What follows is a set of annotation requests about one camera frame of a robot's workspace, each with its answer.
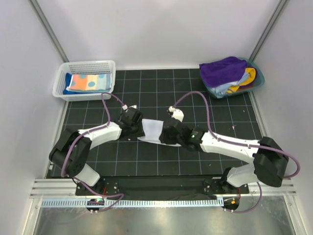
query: white wall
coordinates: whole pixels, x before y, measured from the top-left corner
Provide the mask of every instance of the white wall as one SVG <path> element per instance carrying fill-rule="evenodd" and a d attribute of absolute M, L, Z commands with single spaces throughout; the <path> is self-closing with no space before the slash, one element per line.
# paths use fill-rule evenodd
<path fill-rule="evenodd" d="M 38 0 L 70 61 L 194 67 L 249 57 L 279 0 Z"/>
<path fill-rule="evenodd" d="M 44 177 L 63 108 L 52 96 L 62 61 L 28 1 L 0 5 L 0 233 L 15 235 L 34 179 Z"/>
<path fill-rule="evenodd" d="M 291 0 L 256 59 L 265 85 L 255 92 L 267 131 L 301 163 L 294 178 L 312 225 L 313 0 Z"/>

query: blue cloth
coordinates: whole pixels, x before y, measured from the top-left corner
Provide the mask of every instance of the blue cloth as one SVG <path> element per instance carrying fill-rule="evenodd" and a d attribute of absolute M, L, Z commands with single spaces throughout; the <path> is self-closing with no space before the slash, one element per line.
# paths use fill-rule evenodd
<path fill-rule="evenodd" d="M 67 87 L 69 87 L 71 79 L 72 79 L 72 74 L 66 73 L 66 75 L 65 75 L 65 88 L 64 88 L 63 94 L 90 94 L 87 92 L 70 92 L 70 91 L 68 91 Z"/>
<path fill-rule="evenodd" d="M 221 93 L 221 94 L 225 94 L 226 91 L 228 90 L 228 88 L 230 88 L 231 86 L 238 86 L 239 84 L 245 82 L 249 77 L 249 74 L 247 72 L 244 73 L 243 77 L 237 81 L 237 82 L 229 82 L 223 85 L 220 85 L 218 87 L 213 88 L 212 90 L 215 91 L 215 93 Z"/>
<path fill-rule="evenodd" d="M 246 71 L 246 65 L 245 60 L 231 56 L 220 61 L 200 64 L 200 75 L 207 87 L 218 87 L 239 81 Z"/>

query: light blue cloth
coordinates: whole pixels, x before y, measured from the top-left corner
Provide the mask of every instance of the light blue cloth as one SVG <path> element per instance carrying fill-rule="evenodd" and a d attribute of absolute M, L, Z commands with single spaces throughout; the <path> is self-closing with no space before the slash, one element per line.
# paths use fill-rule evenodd
<path fill-rule="evenodd" d="M 245 72 L 243 77 L 237 82 L 229 82 L 229 83 L 222 84 L 218 87 L 214 87 L 214 88 L 209 87 L 209 89 L 212 90 L 213 93 L 225 94 L 228 88 L 230 88 L 231 86 L 238 86 L 239 84 L 245 82 L 248 79 L 248 77 L 249 77 L 249 74 Z"/>

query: blue polka dot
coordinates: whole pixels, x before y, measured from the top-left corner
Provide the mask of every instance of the blue polka dot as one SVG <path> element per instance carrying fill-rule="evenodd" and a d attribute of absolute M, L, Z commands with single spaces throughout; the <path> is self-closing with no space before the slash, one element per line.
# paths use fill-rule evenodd
<path fill-rule="evenodd" d="M 94 85 L 96 85 L 95 82 L 89 82 L 89 83 L 88 83 L 88 86 L 89 86 L 89 87 L 94 87 Z"/>

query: teal basket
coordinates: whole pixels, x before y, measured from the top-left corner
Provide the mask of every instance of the teal basket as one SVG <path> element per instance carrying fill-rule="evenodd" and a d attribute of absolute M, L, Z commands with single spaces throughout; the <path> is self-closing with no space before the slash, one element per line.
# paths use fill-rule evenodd
<path fill-rule="evenodd" d="M 209 87 L 205 86 L 207 91 L 209 92 L 209 94 L 212 97 L 217 98 L 217 99 L 221 99 L 221 98 L 226 98 L 226 97 L 229 97 L 229 96 L 234 96 L 234 95 L 238 95 L 238 94 L 242 94 L 242 93 L 246 93 L 246 92 L 251 92 L 251 91 L 261 87 L 264 84 L 264 81 L 265 81 L 264 80 L 264 76 L 263 76 L 261 70 L 259 69 L 259 67 L 257 67 L 257 65 L 254 62 L 252 62 L 251 60 L 249 60 L 249 59 L 246 59 L 246 58 L 239 58 L 239 59 L 246 60 L 247 61 L 247 67 L 254 67 L 254 68 L 257 69 L 258 75 L 254 79 L 253 87 L 247 88 L 247 89 L 244 89 L 244 90 L 238 91 L 238 92 L 226 93 L 226 94 L 220 95 L 220 94 L 217 94 L 217 93 L 213 92 L 212 90 L 210 90 Z"/>

